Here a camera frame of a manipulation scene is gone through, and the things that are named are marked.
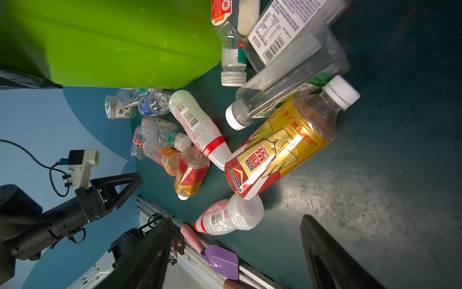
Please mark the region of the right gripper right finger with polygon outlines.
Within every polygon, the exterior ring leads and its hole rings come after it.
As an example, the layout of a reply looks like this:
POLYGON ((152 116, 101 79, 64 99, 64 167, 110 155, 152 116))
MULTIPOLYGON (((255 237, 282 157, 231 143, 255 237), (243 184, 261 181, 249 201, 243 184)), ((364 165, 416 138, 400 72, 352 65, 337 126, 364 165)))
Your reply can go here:
POLYGON ((302 245, 313 289, 382 289, 311 215, 300 225, 302 245))

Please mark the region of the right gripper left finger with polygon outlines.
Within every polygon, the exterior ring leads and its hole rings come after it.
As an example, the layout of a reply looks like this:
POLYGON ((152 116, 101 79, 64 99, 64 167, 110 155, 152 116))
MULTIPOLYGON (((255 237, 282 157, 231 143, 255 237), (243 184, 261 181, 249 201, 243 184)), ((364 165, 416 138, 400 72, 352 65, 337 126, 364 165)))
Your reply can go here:
POLYGON ((160 289, 163 286, 173 238, 173 222, 169 217, 148 232, 116 269, 101 281, 97 289, 160 289))

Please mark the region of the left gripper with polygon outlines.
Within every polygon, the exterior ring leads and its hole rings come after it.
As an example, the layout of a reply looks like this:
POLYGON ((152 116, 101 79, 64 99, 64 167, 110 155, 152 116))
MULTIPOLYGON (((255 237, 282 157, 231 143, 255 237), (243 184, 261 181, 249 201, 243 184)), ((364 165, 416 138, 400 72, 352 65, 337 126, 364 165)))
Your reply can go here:
POLYGON ((91 187, 75 190, 80 206, 88 223, 93 223, 109 215, 114 208, 119 209, 143 184, 137 173, 127 173, 90 180, 91 187))

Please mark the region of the gold red label tea bottle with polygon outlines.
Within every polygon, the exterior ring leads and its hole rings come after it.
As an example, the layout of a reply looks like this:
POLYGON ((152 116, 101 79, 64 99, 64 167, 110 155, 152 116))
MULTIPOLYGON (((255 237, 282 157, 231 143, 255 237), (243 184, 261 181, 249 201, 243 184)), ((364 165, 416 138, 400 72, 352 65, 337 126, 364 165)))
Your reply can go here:
POLYGON ((319 94, 291 96, 227 161, 225 176, 233 192, 252 199, 323 150, 336 138, 338 113, 359 99, 340 75, 319 94))

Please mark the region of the yellow cap red label bottle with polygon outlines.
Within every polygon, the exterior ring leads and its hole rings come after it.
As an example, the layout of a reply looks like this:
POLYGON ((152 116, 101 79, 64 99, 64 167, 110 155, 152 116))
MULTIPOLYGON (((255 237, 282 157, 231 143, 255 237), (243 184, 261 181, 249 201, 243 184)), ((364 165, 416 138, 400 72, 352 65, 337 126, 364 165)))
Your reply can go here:
POLYGON ((138 160, 144 159, 145 157, 144 150, 143 150, 144 142, 145 142, 145 139, 143 137, 142 127, 138 126, 135 129, 134 136, 132 138, 132 146, 130 150, 132 157, 137 158, 138 160))

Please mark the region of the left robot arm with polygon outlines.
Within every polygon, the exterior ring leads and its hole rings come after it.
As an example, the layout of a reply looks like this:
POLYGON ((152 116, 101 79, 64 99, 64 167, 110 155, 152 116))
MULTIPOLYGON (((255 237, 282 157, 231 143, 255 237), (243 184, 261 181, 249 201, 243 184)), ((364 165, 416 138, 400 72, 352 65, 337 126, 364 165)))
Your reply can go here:
POLYGON ((37 261, 42 250, 84 231, 119 209, 142 185, 138 173, 90 180, 76 196, 49 211, 14 184, 1 186, 1 283, 14 277, 16 260, 37 261))

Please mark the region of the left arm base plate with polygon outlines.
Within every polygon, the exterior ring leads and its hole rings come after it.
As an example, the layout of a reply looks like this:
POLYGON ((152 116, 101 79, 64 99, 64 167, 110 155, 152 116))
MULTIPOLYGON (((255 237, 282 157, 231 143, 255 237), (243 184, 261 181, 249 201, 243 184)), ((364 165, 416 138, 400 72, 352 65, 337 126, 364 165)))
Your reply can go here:
POLYGON ((145 233, 140 228, 132 228, 124 232, 117 240, 112 242, 109 253, 113 254, 113 268, 116 269, 130 256, 135 247, 142 241, 145 233))

